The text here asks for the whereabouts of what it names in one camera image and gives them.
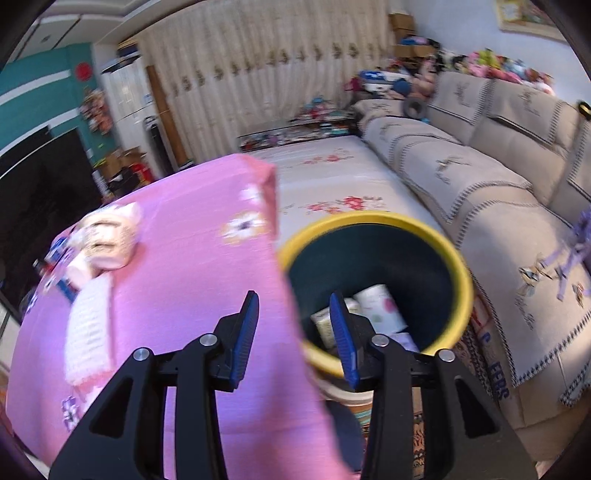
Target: metal screw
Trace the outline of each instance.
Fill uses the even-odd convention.
[[[138,348],[134,352],[134,360],[137,360],[138,362],[143,362],[149,356],[150,356],[150,350],[148,350],[147,348]]]
[[[388,337],[386,337],[385,335],[382,335],[381,333],[374,335],[371,339],[371,342],[375,345],[375,346],[386,346],[387,344],[390,343],[390,339]]]
[[[206,333],[199,339],[199,343],[203,346],[212,346],[217,343],[217,337],[212,333]]]
[[[444,362],[453,362],[456,359],[456,354],[451,350],[440,350],[438,355]]]

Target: red circular decoration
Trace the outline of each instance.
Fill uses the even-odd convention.
[[[81,82],[88,82],[92,78],[92,67],[83,61],[76,65],[76,78]]]

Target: ceiling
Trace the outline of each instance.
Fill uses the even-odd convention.
[[[56,0],[9,61],[74,43],[118,44],[196,0]]]

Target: picture frame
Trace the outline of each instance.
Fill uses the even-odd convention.
[[[550,17],[530,0],[493,0],[499,29],[567,43]]]

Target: sofa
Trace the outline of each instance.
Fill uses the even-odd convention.
[[[428,122],[363,100],[363,140],[463,254],[472,326],[499,408],[536,461],[556,458],[591,407],[591,287],[562,275],[591,200],[589,123],[560,99],[503,80],[438,75]]]

